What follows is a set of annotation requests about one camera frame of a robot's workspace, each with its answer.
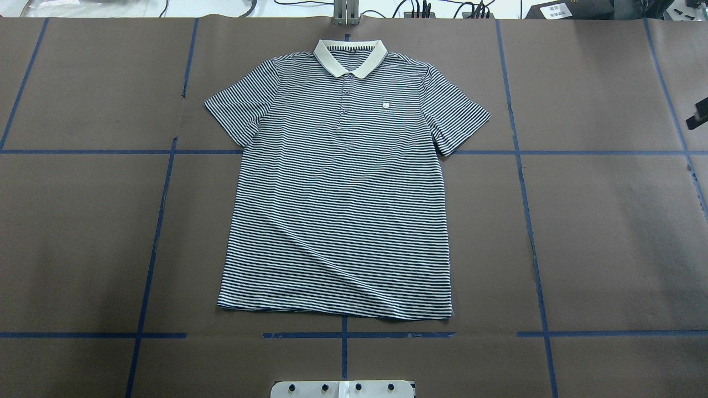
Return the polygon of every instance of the white collar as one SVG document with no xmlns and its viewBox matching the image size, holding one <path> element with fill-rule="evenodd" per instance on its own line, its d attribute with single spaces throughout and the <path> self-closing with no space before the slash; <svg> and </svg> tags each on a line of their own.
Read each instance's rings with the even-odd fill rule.
<svg viewBox="0 0 708 398">
<path fill-rule="evenodd" d="M 369 54 L 369 57 L 362 63 L 357 69 L 353 71 L 348 71 L 343 67 L 339 61 L 334 59 L 332 54 L 329 52 L 327 47 L 347 47 L 347 48 L 361 48 L 361 47 L 374 47 Z M 359 79 L 364 79 L 369 73 L 373 72 L 376 67 L 378 67 L 381 62 L 386 57 L 386 47 L 381 40 L 375 40 L 372 42 L 338 42 L 335 40 L 320 40 L 317 43 L 317 47 L 314 49 L 314 56 L 317 58 L 320 64 L 327 69 L 329 73 L 334 77 L 342 76 L 343 74 L 350 73 Z"/>
</svg>

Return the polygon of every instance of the blue tape line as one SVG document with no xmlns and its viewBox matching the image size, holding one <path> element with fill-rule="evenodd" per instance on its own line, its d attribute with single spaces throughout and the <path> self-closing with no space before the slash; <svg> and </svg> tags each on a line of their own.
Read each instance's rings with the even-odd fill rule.
<svg viewBox="0 0 708 398">
<path fill-rule="evenodd" d="M 175 151 L 178 155 L 233 155 L 243 154 L 242 149 L 180 149 Z"/>
<path fill-rule="evenodd" d="M 341 339 L 340 331 L 296 331 L 285 333 L 264 333 L 264 339 Z"/>
<path fill-rule="evenodd" d="M 349 377 L 349 371 L 347 369 L 347 355 L 349 354 L 348 348 L 348 332 L 349 332 L 349 317 L 342 317 L 342 380 L 347 380 Z"/>
<path fill-rule="evenodd" d="M 135 333 L 5 332 L 2 339 L 134 339 Z"/>
<path fill-rule="evenodd" d="M 676 337 L 708 336 L 708 330 L 593 330 L 593 331 L 550 331 L 551 337 Z M 517 337 L 543 337 L 541 331 L 520 331 Z"/>
<path fill-rule="evenodd" d="M 186 339 L 187 333 L 143 333 L 143 339 Z"/>
<path fill-rule="evenodd" d="M 514 151 L 467 151 L 467 150 L 457 150 L 453 152 L 453 155 L 513 155 Z"/>
<path fill-rule="evenodd" d="M 3 149 L 2 154 L 126 154 L 167 155 L 168 149 Z"/>
<path fill-rule="evenodd" d="M 708 156 L 708 151 L 519 151 L 525 155 L 629 155 L 629 156 Z M 0 149 L 0 154 L 160 154 L 169 155 L 169 149 Z M 233 155 L 243 154 L 242 149 L 177 149 L 177 155 Z M 506 150 L 459 150 L 456 155 L 516 155 Z"/>
<path fill-rule="evenodd" d="M 133 382 L 135 381 L 135 370 L 137 369 L 138 355 L 140 354 L 140 342 L 142 340 L 142 331 L 145 325 L 145 314 L 147 312 L 147 303 L 150 297 L 150 286 L 152 284 L 152 275 L 155 269 L 155 259 L 157 258 L 157 244 L 160 240 L 162 231 L 162 220 L 165 214 L 165 202 L 167 200 L 167 191 L 170 186 L 170 178 L 172 177 L 172 166 L 175 160 L 175 149 L 177 148 L 177 137 L 172 140 L 172 149 L 170 159 L 167 164 L 167 173 L 165 175 L 165 184 L 162 188 L 162 199 L 160 200 L 160 211 L 157 215 L 157 226 L 155 227 L 155 237 L 152 241 L 152 253 L 150 254 L 150 265 L 147 269 L 147 278 L 145 280 L 145 290 L 142 295 L 142 308 L 140 309 L 140 319 L 137 325 L 137 335 L 135 337 L 135 347 L 133 348 L 132 362 L 130 363 L 130 374 L 128 375 L 128 384 L 125 390 L 126 398 L 132 395 Z"/>
<path fill-rule="evenodd" d="M 682 151 L 520 151 L 522 155 L 629 155 L 671 156 L 683 155 Z"/>
<path fill-rule="evenodd" d="M 42 24 L 42 30 L 40 31 L 40 36 L 37 38 L 37 43 L 35 44 L 35 50 L 30 58 L 30 63 L 27 65 L 27 70 L 25 71 L 25 76 L 22 78 L 22 83 L 20 84 L 20 89 L 17 92 L 17 97 L 15 97 L 15 103 L 12 105 L 12 110 L 10 111 L 10 117 L 7 119 L 7 124 L 5 125 L 5 131 L 3 132 L 2 138 L 0 139 L 0 149 L 5 147 L 5 141 L 7 140 L 7 135 L 10 133 L 10 127 L 12 126 L 12 120 L 15 118 L 15 112 L 17 107 L 20 105 L 20 100 L 22 99 L 22 93 L 25 91 L 25 85 L 27 84 L 27 79 L 30 77 L 30 72 L 32 71 L 32 66 L 35 64 L 35 59 L 37 59 L 37 53 L 40 50 L 40 45 L 42 44 L 42 39 L 47 31 L 47 24 L 49 23 L 49 18 L 45 18 Z"/>
<path fill-rule="evenodd" d="M 0 339 L 135 339 L 136 333 L 82 333 L 54 331 L 0 332 Z M 145 333 L 143 339 L 186 339 L 187 333 Z"/>
<path fill-rule="evenodd" d="M 187 56 L 187 68 L 184 71 L 184 87 L 182 88 L 182 98 L 187 97 L 187 83 L 189 83 L 189 71 L 192 68 L 192 56 L 194 55 L 194 43 L 197 41 L 197 28 L 199 18 L 194 18 L 194 28 L 192 28 L 192 43 L 189 44 L 189 55 Z"/>
<path fill-rule="evenodd" d="M 524 216 L 526 217 L 526 230 L 528 232 L 529 240 L 531 242 L 531 249 L 533 252 L 533 268 L 536 274 L 536 296 L 538 299 L 539 312 L 541 314 L 541 325 L 543 328 L 543 339 L 546 347 L 546 362 L 548 365 L 548 374 L 551 382 L 551 392 L 553 398 L 558 397 L 558 385 L 556 384 L 556 370 L 553 364 L 553 352 L 551 350 L 551 338 L 548 334 L 548 320 L 546 318 L 546 304 L 543 299 L 543 287 L 541 284 L 541 272 L 538 268 L 538 257 L 536 254 L 536 242 L 533 236 L 533 226 L 531 224 L 531 212 L 529 210 L 528 196 L 526 193 L 526 182 L 524 179 L 523 165 L 521 164 L 521 151 L 519 148 L 519 139 L 516 132 L 516 120 L 514 118 L 514 111 L 511 107 L 511 89 L 509 87 L 509 78 L 506 70 L 506 58 L 504 57 L 504 44 L 501 37 L 501 25 L 499 20 L 496 19 L 496 35 L 497 41 L 499 43 L 499 57 L 501 59 L 501 71 L 504 75 L 504 89 L 506 90 L 506 103 L 509 110 L 509 121 L 511 123 L 511 130 L 513 131 L 514 140 L 514 150 L 516 152 L 516 168 L 519 174 L 519 184 L 521 185 L 521 198 L 523 199 L 524 205 Z"/>
<path fill-rule="evenodd" d="M 2 149 L 0 154 L 126 154 L 169 155 L 170 149 Z M 179 149 L 177 155 L 231 155 L 243 154 L 242 149 Z"/>
<path fill-rule="evenodd" d="M 453 337 L 455 332 L 368 332 L 356 331 L 350 332 L 350 339 L 449 339 Z"/>
<path fill-rule="evenodd" d="M 654 41 L 651 38 L 651 30 L 649 29 L 649 20 L 644 18 L 644 30 L 646 30 L 646 39 L 649 41 L 649 50 L 651 51 L 651 58 L 654 60 L 654 67 L 656 68 L 656 74 L 659 78 L 659 83 L 661 83 L 661 89 L 666 97 L 666 103 L 668 104 L 669 111 L 671 112 L 671 118 L 673 119 L 673 125 L 676 127 L 676 133 L 678 134 L 678 139 L 681 142 L 681 149 L 686 156 L 686 163 L 691 168 L 691 179 L 693 180 L 693 186 L 696 188 L 696 194 L 698 194 L 698 201 L 701 205 L 701 210 L 703 211 L 703 218 L 708 222 L 708 207 L 706 206 L 706 199 L 703 196 L 703 190 L 701 189 L 701 183 L 696 177 L 696 168 L 693 166 L 693 161 L 691 156 L 688 154 L 688 146 L 686 145 L 686 140 L 683 137 L 683 132 L 681 131 L 681 126 L 676 117 L 676 109 L 673 107 L 673 102 L 671 101 L 671 96 L 666 88 L 666 82 L 663 78 L 663 73 L 661 73 L 661 67 L 659 66 L 658 58 L 656 57 L 656 50 L 654 49 Z"/>
<path fill-rule="evenodd" d="M 456 332 L 405 332 L 405 331 L 348 331 L 347 339 L 449 339 Z M 298 331 L 285 333 L 264 333 L 264 339 L 341 339 L 343 334 L 338 331 Z"/>
</svg>

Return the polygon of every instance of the white surface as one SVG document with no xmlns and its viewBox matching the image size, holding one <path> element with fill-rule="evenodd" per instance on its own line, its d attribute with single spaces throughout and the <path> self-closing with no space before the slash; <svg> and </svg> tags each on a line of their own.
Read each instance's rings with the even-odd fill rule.
<svg viewBox="0 0 708 398">
<path fill-rule="evenodd" d="M 360 383 L 361 390 L 356 389 Z M 327 391 L 322 391 L 322 385 L 327 384 Z M 295 391 L 290 391 L 290 385 L 295 385 Z M 317 382 L 277 382 L 270 390 L 270 398 L 413 398 L 415 389 L 410 382 L 404 380 L 346 380 Z"/>
<path fill-rule="evenodd" d="M 150 0 L 33 0 L 27 17 L 142 17 Z"/>
<path fill-rule="evenodd" d="M 529 7 L 534 4 L 547 3 L 547 0 L 527 0 L 524 1 L 524 15 L 528 12 Z M 27 3 L 26 0 L 0 0 L 0 15 L 2 16 L 20 16 L 23 7 Z M 376 10 L 384 14 L 387 18 L 393 15 L 394 9 L 398 5 L 399 0 L 360 0 L 359 11 Z M 224 16 L 240 16 L 245 13 L 251 0 L 170 0 L 167 8 L 166 16 L 168 17 L 198 17 L 209 14 L 221 14 Z M 491 12 L 499 19 L 519 19 L 520 2 L 518 0 L 496 0 L 489 6 Z M 432 12 L 436 18 L 452 18 L 459 4 L 448 3 L 441 0 L 433 0 Z M 147 10 L 144 13 L 146 17 L 157 17 L 165 7 L 165 0 L 149 0 Z M 463 11 L 469 11 L 470 6 L 464 6 L 459 14 Z M 411 2 L 401 6 L 398 12 L 399 17 L 403 17 L 404 11 L 411 10 Z M 258 0 L 258 5 L 251 16 L 254 17 L 305 17 L 305 16 L 332 16 L 333 7 L 325 5 L 304 4 L 301 6 L 281 6 L 273 0 Z M 367 13 L 366 15 L 377 17 L 375 13 Z"/>
<path fill-rule="evenodd" d="M 554 4 L 539 8 L 546 19 L 561 19 L 573 16 L 565 3 Z"/>
</svg>

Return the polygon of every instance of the label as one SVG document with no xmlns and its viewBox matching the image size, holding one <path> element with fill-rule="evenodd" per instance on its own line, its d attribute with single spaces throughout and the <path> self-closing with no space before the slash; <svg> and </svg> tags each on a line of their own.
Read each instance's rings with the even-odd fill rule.
<svg viewBox="0 0 708 398">
<path fill-rule="evenodd" d="M 573 16 L 565 3 L 554 4 L 539 8 L 546 19 L 560 19 Z"/>
</svg>

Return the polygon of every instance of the navy and white stripe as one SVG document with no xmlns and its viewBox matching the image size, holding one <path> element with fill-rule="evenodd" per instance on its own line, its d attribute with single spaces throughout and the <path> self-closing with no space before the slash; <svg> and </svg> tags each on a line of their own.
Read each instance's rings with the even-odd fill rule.
<svg viewBox="0 0 708 398">
<path fill-rule="evenodd" d="M 348 71 L 374 49 L 340 43 L 329 52 Z M 311 52 L 269 59 L 205 105 L 244 147 L 220 307 L 452 316 L 436 147 L 469 138 L 481 106 L 404 55 L 360 79 Z"/>
</svg>

